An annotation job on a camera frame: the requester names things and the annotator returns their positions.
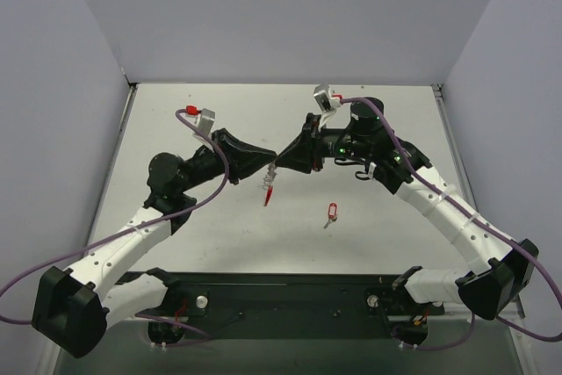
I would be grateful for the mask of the red round key tag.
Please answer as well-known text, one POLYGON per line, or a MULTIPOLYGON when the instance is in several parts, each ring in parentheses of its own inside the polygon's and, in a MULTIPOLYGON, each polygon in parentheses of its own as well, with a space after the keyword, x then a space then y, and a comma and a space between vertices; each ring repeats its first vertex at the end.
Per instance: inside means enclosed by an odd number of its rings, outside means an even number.
POLYGON ((270 185, 270 186, 268 186, 267 189, 266 189, 266 193, 265 193, 265 197, 264 197, 264 202, 263 202, 263 206, 264 206, 264 207, 268 206, 268 204, 270 203, 270 199, 271 199, 271 196, 272 196, 272 193, 273 193, 273 188, 274 188, 274 187, 273 187, 272 185, 270 185))

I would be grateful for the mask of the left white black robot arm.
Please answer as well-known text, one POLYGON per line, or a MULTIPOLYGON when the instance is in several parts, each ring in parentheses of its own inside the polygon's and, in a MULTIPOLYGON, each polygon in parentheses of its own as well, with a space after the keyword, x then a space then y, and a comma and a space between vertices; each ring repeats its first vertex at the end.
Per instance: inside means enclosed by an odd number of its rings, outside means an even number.
POLYGON ((154 308, 172 314, 180 303, 161 270, 118 285, 119 279, 154 246, 167 240, 201 202, 187 191, 216 177, 238 184, 276 159, 274 151, 236 139, 228 130, 212 133, 211 143, 189 159, 160 153, 148 165, 148 198, 117 233, 92 253, 62 270, 55 266, 40 277, 32 327, 80 358, 93 351, 113 324, 154 308))

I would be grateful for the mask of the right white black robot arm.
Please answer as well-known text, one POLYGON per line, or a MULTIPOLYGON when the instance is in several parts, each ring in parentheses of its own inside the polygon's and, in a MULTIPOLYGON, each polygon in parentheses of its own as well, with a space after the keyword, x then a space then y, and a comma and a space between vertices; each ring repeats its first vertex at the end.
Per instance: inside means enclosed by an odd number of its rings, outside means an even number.
POLYGON ((478 317, 494 320, 530 281, 537 246, 528 239, 510 246, 440 176, 416 146, 390 135, 382 121, 383 103, 374 97, 350 102, 343 129, 325 126, 309 113, 300 134, 280 153, 279 168, 310 174, 328 158, 364 167, 360 180, 374 179, 425 217, 463 257, 467 270, 428 270, 415 266, 393 287, 415 303, 458 303, 478 317))

